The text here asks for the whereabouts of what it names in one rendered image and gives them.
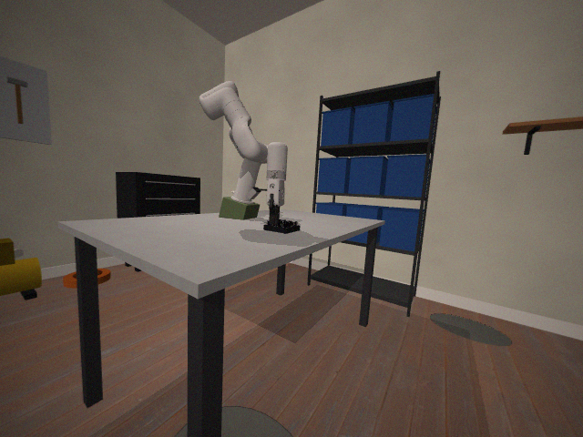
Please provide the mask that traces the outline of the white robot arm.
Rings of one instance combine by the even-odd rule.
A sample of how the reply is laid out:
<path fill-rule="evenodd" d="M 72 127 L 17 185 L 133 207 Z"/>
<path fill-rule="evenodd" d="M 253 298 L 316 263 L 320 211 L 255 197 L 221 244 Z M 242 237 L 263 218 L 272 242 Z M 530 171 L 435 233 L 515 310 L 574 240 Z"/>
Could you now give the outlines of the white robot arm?
<path fill-rule="evenodd" d="M 286 179 L 287 145 L 272 142 L 268 146 L 257 141 L 252 134 L 251 117 L 239 99 L 236 85 L 232 81 L 215 86 L 199 96 L 199 102 L 205 114 L 216 120 L 225 116 L 230 125 L 230 139 L 244 158 L 236 190 L 231 191 L 231 199 L 253 204 L 261 190 L 255 188 L 261 164 L 267 164 L 267 178 Z"/>

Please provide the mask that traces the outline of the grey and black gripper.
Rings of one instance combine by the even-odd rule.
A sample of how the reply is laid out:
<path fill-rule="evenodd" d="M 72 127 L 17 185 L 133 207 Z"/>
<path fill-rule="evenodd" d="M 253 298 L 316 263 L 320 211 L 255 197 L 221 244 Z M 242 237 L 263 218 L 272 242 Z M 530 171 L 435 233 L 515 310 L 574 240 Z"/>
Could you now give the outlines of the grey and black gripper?
<path fill-rule="evenodd" d="M 286 179 L 266 179 L 268 179 L 267 205 L 270 209 L 269 224 L 277 225 L 280 219 L 280 206 L 284 205 L 284 181 L 286 181 Z"/>

